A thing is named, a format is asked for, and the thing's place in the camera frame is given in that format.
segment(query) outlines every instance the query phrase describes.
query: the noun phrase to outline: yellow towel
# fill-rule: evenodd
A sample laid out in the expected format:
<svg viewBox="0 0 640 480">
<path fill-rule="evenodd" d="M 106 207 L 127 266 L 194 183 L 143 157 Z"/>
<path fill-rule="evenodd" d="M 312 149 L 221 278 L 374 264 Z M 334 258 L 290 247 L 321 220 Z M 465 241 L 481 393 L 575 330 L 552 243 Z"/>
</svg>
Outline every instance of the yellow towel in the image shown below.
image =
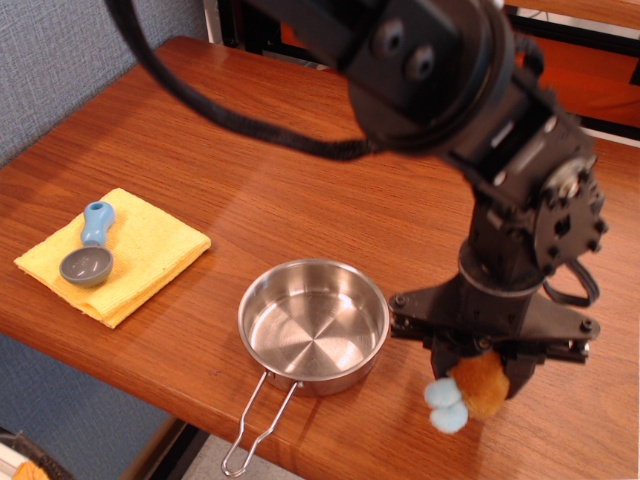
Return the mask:
<svg viewBox="0 0 640 480">
<path fill-rule="evenodd" d="M 74 307 L 109 328 L 115 328 L 191 265 L 211 246 L 211 240 L 120 188 L 112 190 L 102 200 L 110 203 L 116 212 L 105 245 L 114 261 L 106 282 L 83 288 L 60 276 L 62 259 L 82 247 L 82 214 L 17 258 L 15 263 Z"/>
</svg>

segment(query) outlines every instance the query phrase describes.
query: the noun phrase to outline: wood grain surface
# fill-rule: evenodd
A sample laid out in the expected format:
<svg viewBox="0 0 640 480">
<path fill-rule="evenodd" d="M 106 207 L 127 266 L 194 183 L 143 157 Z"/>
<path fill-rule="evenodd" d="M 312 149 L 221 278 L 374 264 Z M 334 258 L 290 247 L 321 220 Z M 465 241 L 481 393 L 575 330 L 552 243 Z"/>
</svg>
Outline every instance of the wood grain surface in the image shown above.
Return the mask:
<svg viewBox="0 0 640 480">
<path fill-rule="evenodd" d="M 513 0 L 506 3 L 640 30 L 640 0 Z"/>
<path fill-rule="evenodd" d="M 327 140 L 360 136 L 334 74 L 184 38 L 160 52 L 237 111 Z M 586 366 L 549 361 L 496 417 L 446 436 L 422 398 L 429 352 L 389 338 L 357 386 L 294 397 L 258 455 L 307 479 L 637 478 L 640 151 L 596 148 L 611 231 L 585 259 L 602 289 L 589 312 L 603 326 Z M 112 331 L 13 260 L 116 187 L 213 246 Z M 237 331 L 256 277 L 324 257 L 387 298 L 436 285 L 456 273 L 471 209 L 462 176 L 436 159 L 338 163 L 265 145 L 208 124 L 135 68 L 0 171 L 0 332 L 232 440 L 261 374 Z M 283 397 L 265 387 L 247 440 Z"/>
</svg>

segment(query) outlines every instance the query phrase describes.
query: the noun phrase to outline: blue plush part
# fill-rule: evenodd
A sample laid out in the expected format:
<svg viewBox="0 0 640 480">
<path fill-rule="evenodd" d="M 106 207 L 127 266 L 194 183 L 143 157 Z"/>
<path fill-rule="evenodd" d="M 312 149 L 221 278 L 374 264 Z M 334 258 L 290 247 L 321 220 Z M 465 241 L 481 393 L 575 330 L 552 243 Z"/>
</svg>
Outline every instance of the blue plush part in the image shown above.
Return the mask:
<svg viewBox="0 0 640 480">
<path fill-rule="evenodd" d="M 424 399 L 431 408 L 450 407 L 462 400 L 462 393 L 453 378 L 445 377 L 427 385 Z"/>
<path fill-rule="evenodd" d="M 469 410 L 453 378 L 440 378 L 427 385 L 424 399 L 433 408 L 431 423 L 441 432 L 456 433 L 467 424 Z"/>
<path fill-rule="evenodd" d="M 443 433 L 456 433 L 467 424 L 469 410 L 462 400 L 450 407 L 436 408 L 429 417 L 434 427 Z"/>
</svg>

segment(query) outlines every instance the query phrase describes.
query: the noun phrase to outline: stuffed toy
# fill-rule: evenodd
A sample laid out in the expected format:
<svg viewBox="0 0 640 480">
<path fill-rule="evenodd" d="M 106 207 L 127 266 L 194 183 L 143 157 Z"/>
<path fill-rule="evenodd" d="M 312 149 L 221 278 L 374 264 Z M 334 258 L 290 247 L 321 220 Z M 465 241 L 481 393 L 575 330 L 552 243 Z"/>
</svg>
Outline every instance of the stuffed toy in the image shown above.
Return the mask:
<svg viewBox="0 0 640 480">
<path fill-rule="evenodd" d="M 11 480 L 49 480 L 49 476 L 33 462 L 21 464 Z"/>
<path fill-rule="evenodd" d="M 469 418 L 483 421 L 495 415 L 509 393 L 502 359 L 493 350 L 460 359 L 447 375 L 428 385 L 424 392 L 433 409 L 431 423 L 444 433 L 456 433 Z"/>
</svg>

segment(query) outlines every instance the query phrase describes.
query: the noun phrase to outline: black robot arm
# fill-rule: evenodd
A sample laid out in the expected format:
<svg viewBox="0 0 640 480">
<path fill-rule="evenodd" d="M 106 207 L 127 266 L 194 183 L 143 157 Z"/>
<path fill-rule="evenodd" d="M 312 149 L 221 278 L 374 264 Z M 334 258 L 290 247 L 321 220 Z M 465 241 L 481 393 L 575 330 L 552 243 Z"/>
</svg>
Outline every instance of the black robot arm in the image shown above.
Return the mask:
<svg viewBox="0 0 640 480">
<path fill-rule="evenodd" d="M 462 171 L 476 204 L 459 273 L 390 300 L 396 337 L 432 350 L 436 376 L 489 349 L 503 358 L 513 396 L 546 358 L 584 362 L 598 323 L 598 288 L 578 257 L 597 251 L 606 225 L 591 139 L 538 86 L 542 56 L 514 36 L 487 0 L 250 0 L 289 24 L 349 81 L 365 141 L 316 142 L 246 119 L 175 78 L 146 45 L 131 0 L 106 0 L 141 64 L 171 93 L 238 133 L 329 158 L 380 150 L 437 155 Z M 516 53 L 525 56 L 523 65 Z M 566 265 L 577 298 L 546 278 Z M 550 299 L 538 293 L 541 287 Z"/>
</svg>

